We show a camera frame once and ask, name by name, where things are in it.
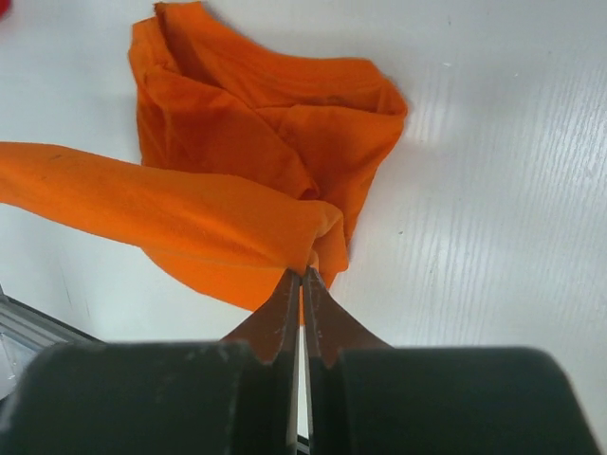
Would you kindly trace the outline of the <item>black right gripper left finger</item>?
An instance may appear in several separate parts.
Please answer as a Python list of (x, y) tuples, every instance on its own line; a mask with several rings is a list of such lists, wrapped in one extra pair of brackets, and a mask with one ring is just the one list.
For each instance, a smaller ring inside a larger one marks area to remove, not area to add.
[(216, 341), (63, 342), (1, 408), (5, 454), (293, 454), (300, 279)]

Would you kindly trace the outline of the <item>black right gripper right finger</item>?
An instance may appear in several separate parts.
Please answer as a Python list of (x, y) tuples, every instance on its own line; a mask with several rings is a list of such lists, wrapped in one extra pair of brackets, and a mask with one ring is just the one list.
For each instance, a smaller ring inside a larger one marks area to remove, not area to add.
[(596, 454), (570, 382), (527, 347), (396, 348), (303, 277), (314, 454)]

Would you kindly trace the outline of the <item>orange t shirt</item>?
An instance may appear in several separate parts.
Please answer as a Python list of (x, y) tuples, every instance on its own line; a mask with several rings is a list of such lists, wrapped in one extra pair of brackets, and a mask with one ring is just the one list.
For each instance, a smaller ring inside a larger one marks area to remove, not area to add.
[(1, 200), (137, 246), (191, 289), (253, 311), (286, 270), (331, 283), (408, 107), (369, 60), (257, 45), (201, 4), (132, 27), (139, 164), (5, 142)]

